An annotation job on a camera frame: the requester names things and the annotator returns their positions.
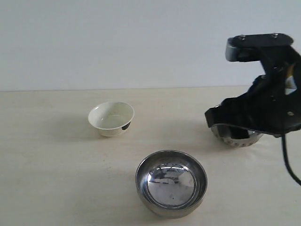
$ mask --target stainless steel bowl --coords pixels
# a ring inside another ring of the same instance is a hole
[[[202,203],[207,175],[192,156],[163,150],[150,154],[140,163],[136,187],[149,210],[162,217],[181,218]]]

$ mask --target bowl rim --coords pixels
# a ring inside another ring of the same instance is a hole
[[[114,128],[101,128],[101,127],[95,126],[95,125],[91,122],[91,120],[90,120],[90,115],[91,115],[91,113],[92,113],[93,111],[95,111],[98,107],[100,107],[101,105],[104,105],[104,104],[113,104],[113,103],[122,103],[122,104],[128,105],[128,106],[132,109],[132,111],[133,111],[133,114],[132,114],[132,117],[130,118],[130,120],[128,120],[125,124],[123,124],[123,125],[121,125],[121,126],[114,127]],[[123,101],[106,101],[106,102],[103,102],[103,103],[101,103],[101,104],[96,105],[95,107],[93,107],[93,108],[90,110],[90,112],[89,112],[89,114],[88,114],[88,121],[89,121],[89,123],[90,123],[91,126],[97,128],[97,129],[101,129],[101,130],[114,130],[114,129],[120,129],[120,128],[126,126],[127,124],[129,124],[129,123],[133,120],[134,116],[135,116],[135,110],[134,110],[133,106],[131,106],[129,103],[123,102]]]
[[[197,202],[193,202],[193,203],[192,203],[190,206],[188,206],[187,208],[184,208],[184,209],[175,209],[175,210],[164,209],[164,208],[161,208],[161,207],[155,205],[154,203],[150,202],[148,199],[146,199],[146,198],[142,195],[142,192],[141,192],[141,190],[140,190],[140,188],[139,188],[138,181],[137,181],[137,176],[138,176],[139,169],[141,168],[141,166],[144,164],[144,162],[145,162],[148,158],[150,158],[151,156],[156,155],[156,154],[158,154],[158,153],[161,153],[161,152],[175,152],[175,153],[184,154],[184,155],[186,155],[187,157],[189,157],[189,158],[191,158],[192,160],[194,160],[194,161],[198,164],[198,166],[202,169],[202,171],[203,171],[203,173],[204,173],[205,187],[203,188],[203,193],[202,193],[200,199],[199,199]],[[154,206],[160,208],[161,210],[164,210],[164,211],[173,211],[173,212],[174,212],[174,211],[183,211],[183,210],[189,210],[189,209],[192,209],[192,208],[194,208],[195,206],[197,206],[199,203],[201,203],[201,202],[203,201],[204,196],[205,196],[206,191],[207,191],[207,187],[208,187],[208,177],[207,177],[207,173],[206,173],[204,167],[202,166],[202,164],[201,164],[196,158],[194,158],[193,156],[191,156],[190,154],[187,154],[187,153],[185,153],[185,152],[183,152],[183,151],[178,151],[178,150],[173,150],[173,149],[166,149],[166,150],[160,150],[160,151],[153,152],[153,153],[147,155],[147,156],[140,162],[140,164],[139,164],[138,167],[137,167],[136,173],[135,173],[135,183],[136,183],[136,189],[137,189],[137,191],[138,191],[138,193],[139,193],[139,196],[142,197],[147,203],[152,204],[152,205],[154,205]]]

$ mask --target light wood table surface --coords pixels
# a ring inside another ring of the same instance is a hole
[[[288,175],[281,141],[264,135],[229,149],[204,112],[247,87],[0,93],[1,226],[299,226],[301,187]],[[87,121],[95,105],[126,101],[129,131],[103,138]],[[301,177],[301,132],[288,135]],[[135,171],[152,152],[175,149],[208,176],[203,203],[162,220],[139,200]]]

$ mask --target white wall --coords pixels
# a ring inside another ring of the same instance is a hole
[[[300,0],[2,0],[0,90],[248,85],[228,37],[283,32],[301,50]]]

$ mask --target black cable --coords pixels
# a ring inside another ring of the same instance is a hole
[[[286,147],[286,136],[285,136],[285,119],[287,117],[287,108],[286,108],[286,94],[285,94],[285,82],[286,82],[286,74],[284,74],[284,89],[283,89],[283,115],[281,119],[282,123],[282,134],[281,134],[281,142],[282,142],[282,152],[283,152],[283,159],[285,163],[285,167],[290,174],[290,176],[301,186],[301,180],[294,174],[287,155],[287,147]]]

